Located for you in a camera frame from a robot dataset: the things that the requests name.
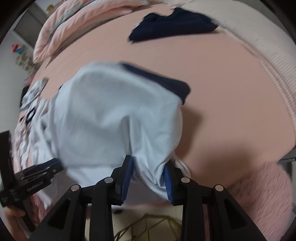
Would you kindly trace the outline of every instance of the blue gripper pad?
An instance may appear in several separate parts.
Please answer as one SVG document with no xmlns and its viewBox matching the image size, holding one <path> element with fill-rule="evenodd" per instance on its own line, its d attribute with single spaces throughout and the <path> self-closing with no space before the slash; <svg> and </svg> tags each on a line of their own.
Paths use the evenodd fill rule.
<svg viewBox="0 0 296 241">
<path fill-rule="evenodd" d="M 125 172 L 125 176 L 122 182 L 122 186 L 121 186 L 121 197 L 120 197 L 120 201 L 123 203 L 126 200 L 126 196 L 128 194 L 128 187 L 129 187 L 129 183 L 131 181 L 131 176 L 133 174 L 133 157 L 129 156 L 129 158 L 127 160 L 125 160 L 128 162 L 127 164 L 127 168 L 126 168 L 126 172 Z"/>
<path fill-rule="evenodd" d="M 168 167 L 166 165 L 163 170 L 163 176 L 164 176 L 164 180 L 165 180 L 165 189 L 167 191 L 168 200 L 170 201 L 171 204 L 173 204 L 173 201 L 174 201 L 173 184 L 172 184 L 172 180 L 170 178 L 170 173 L 169 173 Z"/>
</svg>

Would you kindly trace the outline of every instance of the navy blue folded clothing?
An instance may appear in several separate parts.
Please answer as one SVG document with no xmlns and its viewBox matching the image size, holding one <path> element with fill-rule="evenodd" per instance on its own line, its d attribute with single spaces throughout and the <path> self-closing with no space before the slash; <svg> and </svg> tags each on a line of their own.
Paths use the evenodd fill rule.
<svg viewBox="0 0 296 241">
<path fill-rule="evenodd" d="M 156 13 L 146 15 L 132 31 L 129 40 L 139 42 L 176 35 L 209 33 L 217 27 L 209 17 L 177 7 L 169 16 Z"/>
</svg>

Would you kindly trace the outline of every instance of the silver screw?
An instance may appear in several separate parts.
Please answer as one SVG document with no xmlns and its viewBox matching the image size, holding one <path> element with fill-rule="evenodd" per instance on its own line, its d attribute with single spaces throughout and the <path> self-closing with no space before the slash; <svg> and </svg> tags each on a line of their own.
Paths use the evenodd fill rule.
<svg viewBox="0 0 296 241">
<path fill-rule="evenodd" d="M 188 182 L 190 182 L 190 179 L 188 177 L 182 177 L 181 182 L 188 183 Z"/>
<path fill-rule="evenodd" d="M 216 185 L 215 186 L 215 189 L 218 191 L 218 192 L 221 192 L 224 190 L 224 188 L 221 186 L 221 185 Z"/>
<path fill-rule="evenodd" d="M 72 187 L 71 187 L 71 190 L 73 191 L 73 192 L 75 192 L 75 191 L 77 191 L 77 190 L 79 190 L 79 186 L 78 185 L 73 185 Z"/>
<path fill-rule="evenodd" d="M 104 181 L 105 181 L 105 183 L 111 183 L 111 182 L 113 182 L 113 178 L 106 177 Z"/>
</svg>

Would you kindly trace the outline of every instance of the human hand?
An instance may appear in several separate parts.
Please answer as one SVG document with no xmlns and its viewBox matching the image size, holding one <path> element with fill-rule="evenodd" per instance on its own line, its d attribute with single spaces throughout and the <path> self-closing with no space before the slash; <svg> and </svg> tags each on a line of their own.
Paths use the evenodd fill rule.
<svg viewBox="0 0 296 241">
<path fill-rule="evenodd" d="M 17 218 L 25 216 L 25 211 L 13 206 L 4 207 L 4 215 L 7 221 L 7 229 L 16 241 L 27 241 L 23 230 L 17 222 Z"/>
</svg>

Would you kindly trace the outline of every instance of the pink bed sheet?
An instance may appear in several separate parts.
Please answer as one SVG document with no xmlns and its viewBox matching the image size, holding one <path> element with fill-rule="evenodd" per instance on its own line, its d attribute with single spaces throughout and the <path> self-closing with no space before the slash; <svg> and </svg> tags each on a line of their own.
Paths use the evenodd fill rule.
<svg viewBox="0 0 296 241">
<path fill-rule="evenodd" d="M 163 4 L 112 20 L 44 61 L 35 76 L 49 78 L 42 96 L 92 61 L 126 61 L 191 87 L 176 154 L 201 185 L 234 184 L 255 167 L 277 162 L 295 144 L 292 122 L 278 90 L 255 57 L 223 33 L 129 43 L 134 26 Z"/>
</svg>

